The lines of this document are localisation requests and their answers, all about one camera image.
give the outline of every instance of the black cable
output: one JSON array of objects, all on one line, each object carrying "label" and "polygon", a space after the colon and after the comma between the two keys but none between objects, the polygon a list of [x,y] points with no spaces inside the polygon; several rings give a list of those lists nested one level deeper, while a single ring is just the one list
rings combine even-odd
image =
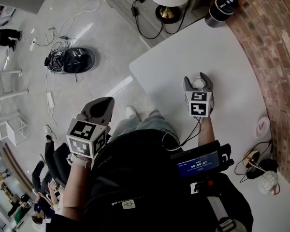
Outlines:
[{"label": "black cable", "polygon": [[[190,135],[187,137],[187,139],[186,139],[182,144],[180,144],[179,146],[174,147],[174,148],[172,148],[172,149],[166,149],[166,148],[164,147],[164,145],[163,145],[163,140],[162,140],[162,141],[161,141],[161,143],[162,143],[162,147],[163,147],[165,150],[169,150],[169,151],[171,151],[171,150],[175,150],[175,149],[180,149],[180,147],[184,146],[184,145],[185,145],[189,140],[191,140],[191,139],[195,138],[197,135],[199,135],[200,132],[201,132],[201,123],[200,123],[201,119],[197,119],[197,120],[198,120],[197,125],[193,128],[193,130],[192,130],[192,132],[190,133]],[[196,135],[194,135],[192,138],[189,138],[189,137],[193,134],[193,132],[197,129],[198,125],[200,125],[200,130],[199,130],[199,132],[198,132]],[[167,130],[167,131],[168,131],[167,134],[173,134],[173,135],[175,135],[173,132],[171,132],[171,131],[169,131],[169,130]]]},{"label": "black cable", "polygon": [[263,155],[267,150],[268,150],[268,148],[269,148],[269,146],[271,145],[271,143],[272,143],[272,140],[270,140],[270,141],[265,141],[265,142],[260,142],[260,143],[258,143],[258,144],[256,144],[250,151],[248,151],[248,153],[246,153],[245,154],[245,157],[240,161],[240,162],[238,162],[237,163],[237,165],[236,165],[236,167],[234,168],[234,173],[236,174],[236,175],[244,175],[244,177],[240,180],[240,183],[242,183],[242,182],[244,182],[244,181],[246,181],[246,180],[248,180],[248,178],[246,179],[246,180],[244,180],[243,181],[243,179],[245,178],[245,176],[247,175],[247,173],[248,173],[248,171],[250,170],[250,168],[251,167],[249,167],[248,169],[247,169],[247,171],[246,171],[246,173],[244,173],[244,174],[238,174],[237,172],[236,172],[236,168],[238,167],[238,165],[241,163],[241,162],[243,162],[245,159],[246,159],[246,157],[255,149],[255,147],[257,147],[258,145],[260,145],[260,144],[265,144],[265,143],[269,143],[268,144],[268,146],[267,146],[267,148],[260,154],[260,156],[261,155]]},{"label": "black cable", "polygon": [[[135,5],[135,3],[138,2],[138,1],[139,1],[140,3],[143,3],[145,0],[135,0],[135,1],[132,3],[132,9],[133,9],[134,11],[135,11],[135,7],[134,7],[134,5]],[[163,30],[163,23],[161,23],[161,29],[160,29],[159,33],[158,33],[155,37],[149,38],[149,37],[145,36],[145,35],[141,32],[141,29],[140,29],[140,25],[139,25],[139,21],[138,21],[137,16],[138,16],[137,14],[134,14],[135,24],[136,24],[136,27],[137,27],[139,33],[140,33],[144,38],[146,38],[146,39],[148,39],[148,40],[153,40],[153,39],[157,38],[157,37],[161,34],[161,32],[162,32],[162,30]]]},{"label": "black cable", "polygon": [[183,14],[183,18],[182,18],[182,21],[181,21],[181,23],[180,23],[180,25],[179,25],[177,31],[176,31],[175,33],[170,33],[170,32],[168,32],[168,31],[163,27],[163,30],[164,30],[166,33],[168,33],[168,34],[172,34],[172,35],[173,35],[173,34],[176,34],[177,32],[179,32],[179,30],[180,30],[180,28],[182,27],[182,24],[183,24],[183,22],[184,22],[184,19],[185,19],[186,12],[187,12],[187,10],[188,10],[189,4],[190,4],[190,0],[188,0],[188,3],[187,3],[187,5],[186,5],[186,7],[185,7],[184,14]]}]

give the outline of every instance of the power strip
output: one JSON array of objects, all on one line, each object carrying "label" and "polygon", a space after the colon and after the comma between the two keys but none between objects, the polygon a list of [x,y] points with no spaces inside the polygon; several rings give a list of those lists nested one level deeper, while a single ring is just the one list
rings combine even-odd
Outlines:
[{"label": "power strip", "polygon": [[54,98],[51,92],[47,93],[48,105],[50,108],[55,107]]}]

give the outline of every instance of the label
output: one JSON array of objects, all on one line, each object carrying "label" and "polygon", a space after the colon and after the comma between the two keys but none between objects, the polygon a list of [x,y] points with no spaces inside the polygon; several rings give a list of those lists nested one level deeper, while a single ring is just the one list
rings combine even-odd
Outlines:
[{"label": "label", "polygon": [[124,208],[124,210],[128,210],[128,209],[133,209],[133,208],[135,208],[134,200],[131,199],[131,200],[128,200],[128,201],[122,202],[122,208]]}]

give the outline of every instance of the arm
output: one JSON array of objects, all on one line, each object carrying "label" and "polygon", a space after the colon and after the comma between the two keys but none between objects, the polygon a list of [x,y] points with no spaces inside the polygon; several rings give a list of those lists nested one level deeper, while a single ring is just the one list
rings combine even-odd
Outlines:
[{"label": "arm", "polygon": [[87,183],[90,168],[72,164],[63,195],[62,215],[79,220],[87,201]]},{"label": "arm", "polygon": [[52,202],[51,200],[49,200],[47,197],[45,197],[44,194],[42,194],[42,193],[40,193],[40,192],[39,192],[39,194],[40,194],[40,196],[41,196],[42,198],[44,198],[44,199],[49,203],[50,207],[51,207],[52,209],[54,209],[54,207],[53,207],[53,202]]},{"label": "arm", "polygon": [[204,117],[201,120],[201,131],[199,134],[199,146],[208,144],[215,140],[212,120],[210,117]]}]

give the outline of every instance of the digital timer display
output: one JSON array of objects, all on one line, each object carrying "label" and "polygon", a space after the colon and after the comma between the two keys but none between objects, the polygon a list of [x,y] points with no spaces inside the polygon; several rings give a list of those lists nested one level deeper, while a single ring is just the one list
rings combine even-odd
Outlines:
[{"label": "digital timer display", "polygon": [[218,152],[197,157],[177,164],[182,177],[200,174],[220,166]]}]

